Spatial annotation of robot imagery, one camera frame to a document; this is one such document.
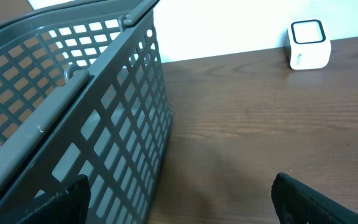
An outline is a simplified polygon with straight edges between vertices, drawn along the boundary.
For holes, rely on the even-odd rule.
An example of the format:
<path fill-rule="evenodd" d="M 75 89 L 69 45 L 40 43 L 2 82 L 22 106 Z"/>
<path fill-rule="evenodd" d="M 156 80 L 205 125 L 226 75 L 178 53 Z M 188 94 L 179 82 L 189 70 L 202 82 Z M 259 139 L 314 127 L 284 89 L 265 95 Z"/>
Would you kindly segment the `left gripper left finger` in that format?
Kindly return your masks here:
<path fill-rule="evenodd" d="M 88 178 L 81 174 L 54 194 L 38 196 L 31 203 L 1 216 L 0 223 L 85 223 L 90 196 Z"/>

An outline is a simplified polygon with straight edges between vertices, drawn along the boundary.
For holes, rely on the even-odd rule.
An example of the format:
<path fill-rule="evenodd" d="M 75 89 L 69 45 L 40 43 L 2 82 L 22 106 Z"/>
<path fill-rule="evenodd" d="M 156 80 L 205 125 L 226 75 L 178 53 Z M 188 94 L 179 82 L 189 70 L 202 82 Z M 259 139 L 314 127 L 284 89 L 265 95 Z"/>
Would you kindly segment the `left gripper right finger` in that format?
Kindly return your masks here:
<path fill-rule="evenodd" d="M 357 213 L 283 172 L 272 184 L 271 198 L 280 223 L 358 223 Z"/>

